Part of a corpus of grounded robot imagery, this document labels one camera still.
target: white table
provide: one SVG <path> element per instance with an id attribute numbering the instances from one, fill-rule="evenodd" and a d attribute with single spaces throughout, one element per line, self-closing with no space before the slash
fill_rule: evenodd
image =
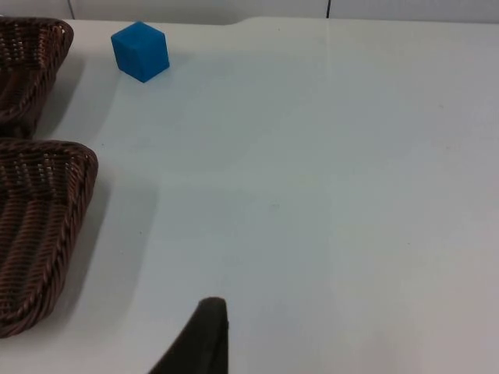
<path id="1" fill-rule="evenodd" d="M 496 374 L 499 26 L 156 24 L 172 67 L 75 40 L 39 137 L 100 174 L 52 316 L 0 372 L 145 373 L 228 301 L 231 373 Z"/>

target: woven texture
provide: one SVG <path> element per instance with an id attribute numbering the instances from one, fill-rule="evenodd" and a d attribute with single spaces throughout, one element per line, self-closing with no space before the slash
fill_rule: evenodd
<path id="1" fill-rule="evenodd" d="M 0 17 L 0 136 L 33 136 L 72 42 L 63 21 Z"/>
<path id="2" fill-rule="evenodd" d="M 96 177 L 80 144 L 0 139 L 0 337 L 51 313 Z"/>

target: blue cube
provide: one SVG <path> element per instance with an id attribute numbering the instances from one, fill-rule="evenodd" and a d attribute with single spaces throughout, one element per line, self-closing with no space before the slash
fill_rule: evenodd
<path id="1" fill-rule="evenodd" d="M 116 63 L 144 83 L 170 66 L 166 37 L 143 22 L 135 22 L 111 37 Z"/>

